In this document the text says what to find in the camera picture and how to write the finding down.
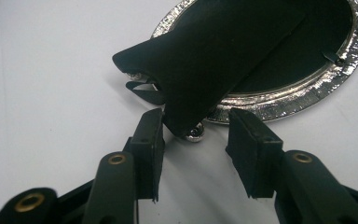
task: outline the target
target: ornate silver rim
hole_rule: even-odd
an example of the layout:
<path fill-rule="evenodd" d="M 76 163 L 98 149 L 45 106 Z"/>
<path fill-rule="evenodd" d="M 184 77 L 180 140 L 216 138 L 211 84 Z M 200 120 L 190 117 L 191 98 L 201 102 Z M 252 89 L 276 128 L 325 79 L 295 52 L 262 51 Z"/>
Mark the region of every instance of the ornate silver rim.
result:
<path fill-rule="evenodd" d="M 172 30 L 175 21 L 196 1 L 184 0 L 174 7 L 158 24 L 152 38 Z M 318 103 L 338 88 L 350 77 L 358 65 L 358 2 L 348 0 L 348 3 L 353 16 L 351 34 L 337 52 L 343 64 L 329 63 L 296 84 L 276 91 L 229 94 L 206 120 L 229 123 L 228 112 L 231 107 L 249 110 L 264 121 L 281 119 Z"/>

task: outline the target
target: black velvet backing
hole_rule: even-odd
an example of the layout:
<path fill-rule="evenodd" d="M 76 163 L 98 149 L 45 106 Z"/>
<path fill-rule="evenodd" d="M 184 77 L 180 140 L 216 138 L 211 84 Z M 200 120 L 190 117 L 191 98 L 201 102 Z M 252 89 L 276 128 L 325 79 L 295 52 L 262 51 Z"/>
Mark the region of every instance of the black velvet backing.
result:
<path fill-rule="evenodd" d="M 122 72 L 156 80 L 166 99 L 164 123 L 177 136 L 205 118 L 303 19 L 301 12 L 277 0 L 225 3 L 206 17 L 113 56 Z"/>

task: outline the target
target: white surface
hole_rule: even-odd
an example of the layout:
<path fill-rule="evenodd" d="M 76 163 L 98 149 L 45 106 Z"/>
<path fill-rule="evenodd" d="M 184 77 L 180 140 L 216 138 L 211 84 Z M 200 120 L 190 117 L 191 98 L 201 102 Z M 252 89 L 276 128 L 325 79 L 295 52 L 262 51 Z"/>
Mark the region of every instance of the white surface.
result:
<path fill-rule="evenodd" d="M 0 1 L 0 209 L 35 187 L 59 195 L 91 180 L 153 105 L 127 91 L 114 53 L 145 41 L 178 0 Z M 358 69 L 312 108 L 270 122 L 284 150 L 318 156 L 358 190 Z M 278 223 L 272 200 L 250 200 L 225 152 L 227 127 L 201 143 L 167 142 L 160 201 L 141 223 Z"/>

